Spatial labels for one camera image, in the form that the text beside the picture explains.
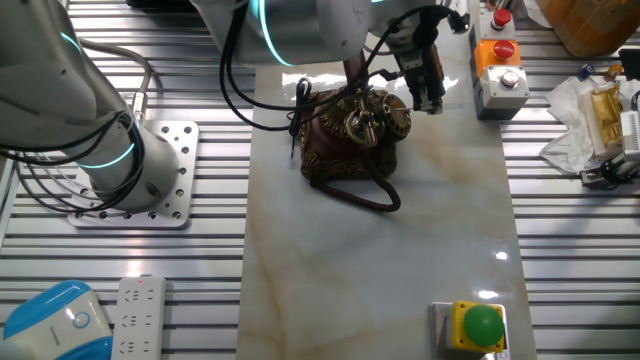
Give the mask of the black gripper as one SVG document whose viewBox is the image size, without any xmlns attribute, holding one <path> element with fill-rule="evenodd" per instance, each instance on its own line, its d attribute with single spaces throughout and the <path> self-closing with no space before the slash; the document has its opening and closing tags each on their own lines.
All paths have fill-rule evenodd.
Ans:
<svg viewBox="0 0 640 360">
<path fill-rule="evenodd" d="M 444 71 L 435 43 L 423 48 L 399 52 L 395 60 L 403 72 L 413 98 L 415 111 L 430 115 L 443 112 Z"/>
</svg>

